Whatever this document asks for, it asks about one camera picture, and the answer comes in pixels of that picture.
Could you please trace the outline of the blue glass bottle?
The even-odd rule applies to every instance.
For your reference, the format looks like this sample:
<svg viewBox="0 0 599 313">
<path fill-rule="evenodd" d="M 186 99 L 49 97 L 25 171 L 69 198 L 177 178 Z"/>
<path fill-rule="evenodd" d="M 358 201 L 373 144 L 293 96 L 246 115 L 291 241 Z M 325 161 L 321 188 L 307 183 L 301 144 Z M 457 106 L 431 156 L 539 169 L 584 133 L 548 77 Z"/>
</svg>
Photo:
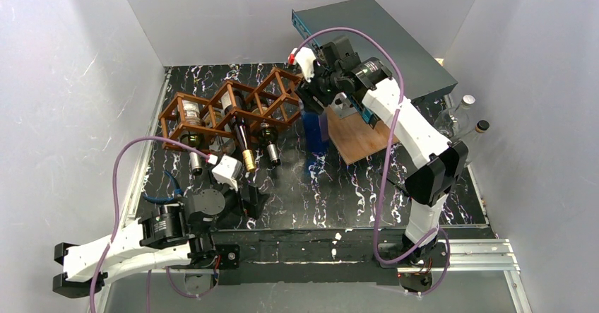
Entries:
<svg viewBox="0 0 599 313">
<path fill-rule="evenodd" d="M 330 141 L 327 114 L 302 110 L 301 118 L 307 150 L 315 155 L 327 154 Z"/>
</svg>

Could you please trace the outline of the dark bottle gold cap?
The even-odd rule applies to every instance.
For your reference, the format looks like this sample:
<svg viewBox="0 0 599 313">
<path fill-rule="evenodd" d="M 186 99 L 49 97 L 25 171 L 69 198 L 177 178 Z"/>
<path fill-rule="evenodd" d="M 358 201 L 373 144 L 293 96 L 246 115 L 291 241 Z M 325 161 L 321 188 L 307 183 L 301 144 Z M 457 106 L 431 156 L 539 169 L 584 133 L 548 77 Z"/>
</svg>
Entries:
<svg viewBox="0 0 599 313">
<path fill-rule="evenodd" d="M 232 111 L 232 99 L 235 101 L 236 107 L 241 110 L 247 110 L 247 104 L 244 100 L 244 95 L 240 90 L 232 89 L 232 92 L 226 91 L 220 99 L 223 106 L 223 116 Z M 230 129 L 237 137 L 238 146 L 242 152 L 245 168 L 247 172 L 253 173 L 256 171 L 256 162 L 251 149 L 251 141 L 249 138 L 249 126 L 245 118 L 240 115 L 233 115 L 228 121 Z"/>
</svg>

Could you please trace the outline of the clear glass bottle dark label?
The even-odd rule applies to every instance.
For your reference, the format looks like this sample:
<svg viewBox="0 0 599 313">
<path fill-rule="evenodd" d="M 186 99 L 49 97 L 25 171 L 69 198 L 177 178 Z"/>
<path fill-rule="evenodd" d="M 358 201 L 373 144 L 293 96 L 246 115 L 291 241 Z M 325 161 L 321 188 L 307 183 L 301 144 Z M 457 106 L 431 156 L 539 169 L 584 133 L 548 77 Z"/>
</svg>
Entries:
<svg viewBox="0 0 599 313">
<path fill-rule="evenodd" d="M 470 109 L 474 104 L 474 96 L 464 95 L 455 107 L 439 113 L 433 127 L 450 140 L 457 140 L 466 134 L 473 125 Z"/>
</svg>

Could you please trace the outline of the clear bottle white label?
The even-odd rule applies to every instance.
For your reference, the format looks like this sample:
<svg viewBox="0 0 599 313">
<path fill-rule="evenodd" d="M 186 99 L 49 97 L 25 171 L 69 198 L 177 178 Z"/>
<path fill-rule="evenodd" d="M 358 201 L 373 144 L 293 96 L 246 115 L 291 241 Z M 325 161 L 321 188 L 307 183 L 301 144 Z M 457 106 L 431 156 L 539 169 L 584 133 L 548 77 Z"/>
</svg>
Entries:
<svg viewBox="0 0 599 313">
<path fill-rule="evenodd" d="M 461 138 L 462 142 L 464 142 L 468 148 L 465 166 L 471 164 L 480 153 L 483 136 L 489 128 L 490 123 L 487 120 L 481 119 L 471 131 Z"/>
</svg>

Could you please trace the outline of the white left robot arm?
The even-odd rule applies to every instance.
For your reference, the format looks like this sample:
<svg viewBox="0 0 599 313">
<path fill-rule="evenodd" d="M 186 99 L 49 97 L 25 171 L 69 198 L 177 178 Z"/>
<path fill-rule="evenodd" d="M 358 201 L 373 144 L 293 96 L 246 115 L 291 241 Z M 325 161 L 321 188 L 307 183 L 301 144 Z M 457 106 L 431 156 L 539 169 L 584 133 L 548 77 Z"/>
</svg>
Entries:
<svg viewBox="0 0 599 313">
<path fill-rule="evenodd" d="M 82 298 L 135 273 L 158 268 L 236 269 L 241 249 L 217 244 L 217 221 L 229 214 L 257 219 L 269 195 L 250 186 L 248 198 L 238 191 L 204 189 L 190 197 L 155 207 L 149 215 L 83 245 L 61 242 L 54 260 L 62 272 L 52 279 L 54 293 Z"/>
</svg>

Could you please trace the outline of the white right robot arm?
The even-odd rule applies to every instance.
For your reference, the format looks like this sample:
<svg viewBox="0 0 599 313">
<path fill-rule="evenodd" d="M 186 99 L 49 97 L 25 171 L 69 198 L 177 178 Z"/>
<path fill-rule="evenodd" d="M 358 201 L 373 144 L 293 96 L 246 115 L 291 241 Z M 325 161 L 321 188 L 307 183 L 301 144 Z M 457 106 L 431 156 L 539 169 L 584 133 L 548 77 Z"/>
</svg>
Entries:
<svg viewBox="0 0 599 313">
<path fill-rule="evenodd" d="M 405 96 L 396 64 L 387 66 L 377 57 L 360 59 L 346 36 L 321 46 L 321 51 L 323 59 L 305 46 L 293 49 L 288 57 L 303 75 L 296 93 L 304 109 L 321 114 L 340 93 L 355 98 L 389 128 L 387 146 L 397 138 L 415 166 L 405 179 L 412 204 L 401 253 L 394 259 L 383 259 L 380 253 L 375 257 L 383 264 L 422 259 L 437 243 L 441 212 L 465 167 L 468 147 L 451 141 L 420 114 Z"/>
</svg>

